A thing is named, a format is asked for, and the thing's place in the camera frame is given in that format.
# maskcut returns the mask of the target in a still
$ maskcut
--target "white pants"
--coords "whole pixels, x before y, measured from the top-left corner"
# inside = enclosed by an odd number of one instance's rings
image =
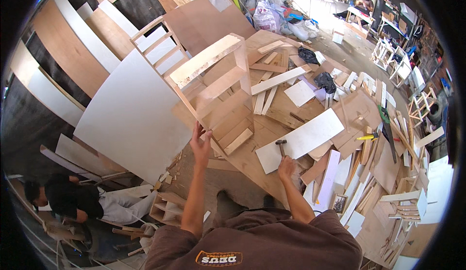
[[[108,194],[99,187],[99,203],[103,208],[102,219],[119,224],[131,224],[147,215],[157,196],[153,191],[144,199],[127,195]]]

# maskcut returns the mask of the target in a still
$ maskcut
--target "wooden handle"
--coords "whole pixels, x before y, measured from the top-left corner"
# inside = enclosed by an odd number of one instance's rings
[[[280,153],[282,154],[282,157],[285,156],[285,150],[283,149],[283,144],[280,144]]]

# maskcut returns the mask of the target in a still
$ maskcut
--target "hammer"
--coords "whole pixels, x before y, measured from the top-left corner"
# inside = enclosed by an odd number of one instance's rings
[[[280,146],[280,153],[282,154],[282,157],[285,156],[285,151],[283,150],[283,144],[286,144],[287,140],[286,139],[279,139],[275,142],[276,145]]]

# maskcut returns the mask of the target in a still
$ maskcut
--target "tire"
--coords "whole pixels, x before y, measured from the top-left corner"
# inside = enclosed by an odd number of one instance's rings
[[[435,103],[431,106],[431,111],[429,112],[429,114],[427,115],[427,117],[429,118],[429,120],[432,122],[433,125],[435,125],[436,127],[438,127],[441,122],[442,122],[442,112],[443,112],[443,109],[442,109],[442,104],[440,103],[440,101],[435,101]]]

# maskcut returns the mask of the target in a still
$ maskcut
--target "yellow tool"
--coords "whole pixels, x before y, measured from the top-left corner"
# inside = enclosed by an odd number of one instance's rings
[[[378,138],[378,134],[376,133],[371,133],[369,135],[366,135],[364,137],[356,138],[357,140],[365,140],[365,139],[376,139]]]

